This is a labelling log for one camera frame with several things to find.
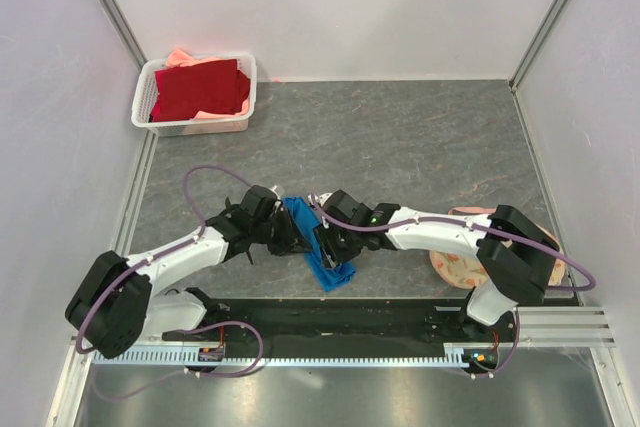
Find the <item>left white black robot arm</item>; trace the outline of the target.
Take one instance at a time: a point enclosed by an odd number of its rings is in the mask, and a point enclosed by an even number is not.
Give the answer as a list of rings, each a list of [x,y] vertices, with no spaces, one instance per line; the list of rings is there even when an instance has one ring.
[[[249,255],[254,244],[266,246],[274,256],[312,250],[291,214],[278,207],[257,216],[227,208],[191,234],[151,251],[129,258],[113,250],[100,254],[65,310],[66,320],[77,329],[76,351],[97,351],[112,359],[153,330],[188,331],[198,340],[211,339],[220,325],[215,311],[194,300],[187,314],[161,321],[152,299],[205,267]]]

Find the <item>blue cloth napkin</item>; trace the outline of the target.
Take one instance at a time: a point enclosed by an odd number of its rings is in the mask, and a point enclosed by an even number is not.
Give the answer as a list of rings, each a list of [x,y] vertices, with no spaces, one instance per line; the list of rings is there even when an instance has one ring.
[[[292,219],[311,246],[311,251],[305,253],[305,259],[315,279],[325,292],[331,292],[346,285],[356,274],[356,268],[351,262],[339,264],[335,269],[324,267],[320,244],[315,237],[314,229],[321,224],[312,209],[300,197],[285,197],[284,207],[291,214]]]

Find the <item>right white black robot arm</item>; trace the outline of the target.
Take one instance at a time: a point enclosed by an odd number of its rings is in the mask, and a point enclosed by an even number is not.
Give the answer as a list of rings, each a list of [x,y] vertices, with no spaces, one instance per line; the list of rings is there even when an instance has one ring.
[[[516,307],[542,303],[559,253],[546,231],[507,205],[489,213],[431,214],[390,203],[369,208],[339,191],[314,206],[321,214],[314,235],[328,267],[364,249],[424,250],[479,263],[487,279],[471,287],[457,318],[460,333],[473,341]]]

